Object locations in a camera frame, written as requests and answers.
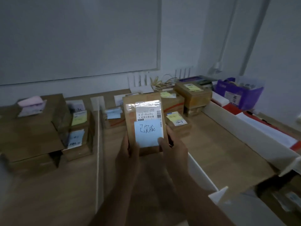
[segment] finger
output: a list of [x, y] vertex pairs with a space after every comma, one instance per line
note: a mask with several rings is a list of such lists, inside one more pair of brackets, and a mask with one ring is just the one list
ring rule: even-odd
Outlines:
[[134, 145], [134, 148], [132, 150], [132, 157], [133, 158], [139, 158], [139, 151], [140, 151], [140, 146], [139, 144], [136, 142]]
[[119, 153], [128, 156], [129, 155], [128, 148], [129, 148], [129, 137], [128, 137], [128, 132], [126, 131], [121, 142]]
[[168, 125], [166, 125], [166, 130], [167, 130], [167, 134], [170, 136], [171, 140], [173, 142], [175, 142], [178, 138], [177, 138], [176, 134], [174, 133], [174, 131]]
[[158, 138], [158, 144], [160, 145], [160, 147], [162, 148], [163, 151], [171, 149], [169, 147], [169, 144], [167, 143], [167, 141], [165, 139], [163, 139], [162, 137]]

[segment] barcode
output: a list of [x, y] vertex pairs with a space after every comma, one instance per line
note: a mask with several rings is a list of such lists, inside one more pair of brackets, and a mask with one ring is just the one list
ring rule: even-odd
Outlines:
[[160, 110], [157, 111], [157, 118], [158, 118], [158, 119], [161, 118], [161, 111], [160, 111]]

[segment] purple box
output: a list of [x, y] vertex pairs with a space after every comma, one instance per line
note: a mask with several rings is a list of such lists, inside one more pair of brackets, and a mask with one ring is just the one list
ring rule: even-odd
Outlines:
[[229, 81], [234, 82], [235, 78], [228, 78], [224, 81], [218, 80], [215, 92], [224, 98], [227, 98], [230, 103], [243, 111], [252, 109], [258, 101], [264, 87], [246, 89], [230, 83]]

